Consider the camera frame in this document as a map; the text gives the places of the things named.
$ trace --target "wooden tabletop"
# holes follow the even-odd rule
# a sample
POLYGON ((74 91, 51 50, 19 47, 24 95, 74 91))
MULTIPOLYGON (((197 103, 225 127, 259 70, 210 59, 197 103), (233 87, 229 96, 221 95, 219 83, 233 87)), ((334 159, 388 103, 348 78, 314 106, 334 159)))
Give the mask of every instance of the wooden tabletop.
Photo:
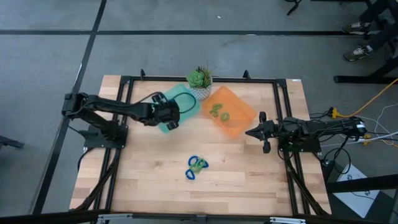
MULTIPOLYGON (((120 76, 105 75, 99 95, 116 99, 120 76)), ((131 103, 155 91, 167 91, 179 82, 135 81, 131 103)), ((214 83, 212 92, 227 86, 267 119, 276 121, 271 84, 214 83)), ((300 80, 287 80, 293 116, 309 119, 300 80)), ((284 116, 284 99, 280 90, 284 116)), ((106 119, 111 114, 100 113, 106 119)), ((231 139, 207 116, 198 113, 177 129, 164 134, 128 118, 129 133, 122 150, 112 211, 147 213, 193 213, 214 215, 291 215, 285 165, 270 139, 271 153, 262 153, 262 142, 242 133, 231 139), (192 155, 205 158, 209 168, 195 180, 185 171, 192 155)), ((250 128, 258 125, 258 116, 250 128)), ((94 149, 82 160, 70 208, 82 203, 100 176, 104 149, 94 149)), ((324 210, 330 206, 319 161, 311 153, 300 154, 306 186, 324 210)), ((101 200, 104 207, 108 186, 101 200)), ((302 203, 296 187, 299 211, 302 203)))

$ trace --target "shoe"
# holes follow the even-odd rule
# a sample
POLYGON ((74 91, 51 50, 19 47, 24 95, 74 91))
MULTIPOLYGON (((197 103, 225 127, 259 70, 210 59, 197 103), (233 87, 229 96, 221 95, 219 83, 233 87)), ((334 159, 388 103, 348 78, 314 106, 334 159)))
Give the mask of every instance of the shoe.
POLYGON ((364 35, 368 31, 367 23, 356 22, 347 26, 343 26, 341 30, 346 34, 364 35))
POLYGON ((353 62, 369 56, 370 51, 367 47, 358 46, 357 49, 343 54, 343 58, 349 62, 353 62))

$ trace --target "potted plant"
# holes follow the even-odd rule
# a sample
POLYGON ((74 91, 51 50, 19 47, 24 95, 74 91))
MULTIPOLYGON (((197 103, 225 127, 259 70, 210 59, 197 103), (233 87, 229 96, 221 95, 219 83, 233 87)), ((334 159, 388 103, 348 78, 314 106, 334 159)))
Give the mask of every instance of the potted plant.
POLYGON ((211 78, 211 71, 207 68, 199 66, 187 75, 187 81, 192 95, 198 100, 204 100, 210 96, 213 79, 211 78))

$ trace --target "gray floor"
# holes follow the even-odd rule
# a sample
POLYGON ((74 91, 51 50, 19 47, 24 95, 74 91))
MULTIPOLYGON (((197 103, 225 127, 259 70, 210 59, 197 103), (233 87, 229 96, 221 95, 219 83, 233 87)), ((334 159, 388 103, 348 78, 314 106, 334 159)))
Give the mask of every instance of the gray floor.
MULTIPOLYGON (((99 0, 0 0, 0 29, 90 30, 99 5, 99 0)), ((365 8, 364 3, 304 0, 287 17, 291 6, 280 0, 108 0, 100 30, 339 30, 365 8)), ((87 41, 85 35, 0 35, 0 134, 26 142, 21 151, 4 147, 0 152, 0 216, 29 212, 61 119, 63 95, 72 88, 87 41)), ((341 59, 362 43, 360 37, 97 36, 81 91, 97 93, 103 75, 137 75, 141 68, 147 75, 185 75, 208 63, 220 77, 240 77, 247 69, 252 77, 300 78, 311 113, 330 106, 350 113, 384 88, 333 82, 334 75, 369 74, 388 58, 388 49, 381 49, 358 62, 341 59)), ((392 87, 361 115, 376 119, 382 107, 397 103, 397 94, 392 87)), ((397 127, 397 110, 385 110, 381 119, 390 131, 397 127)), ((78 121, 71 125, 85 127, 78 121)), ((366 125, 373 129, 374 122, 366 125)), ((330 143, 342 140, 337 136, 330 143)), ((82 144, 68 132, 44 212, 68 210, 82 144)), ((373 142, 346 148, 354 166, 368 176, 398 172, 392 146, 373 142)), ((342 157, 339 163, 347 161, 342 157)))

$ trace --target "orange container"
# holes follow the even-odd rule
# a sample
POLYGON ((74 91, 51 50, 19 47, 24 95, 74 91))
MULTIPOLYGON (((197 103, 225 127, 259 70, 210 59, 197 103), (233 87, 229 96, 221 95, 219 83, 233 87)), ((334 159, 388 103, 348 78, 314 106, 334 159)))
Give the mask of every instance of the orange container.
POLYGON ((244 131, 256 117, 257 113, 249 105, 239 99, 229 88, 221 86, 209 98, 202 103, 203 112, 218 124, 226 134, 235 138, 244 131), (218 110, 218 116, 214 117, 210 111, 213 105, 221 103, 222 108, 218 110), (229 119, 221 120, 221 115, 229 113, 229 119))

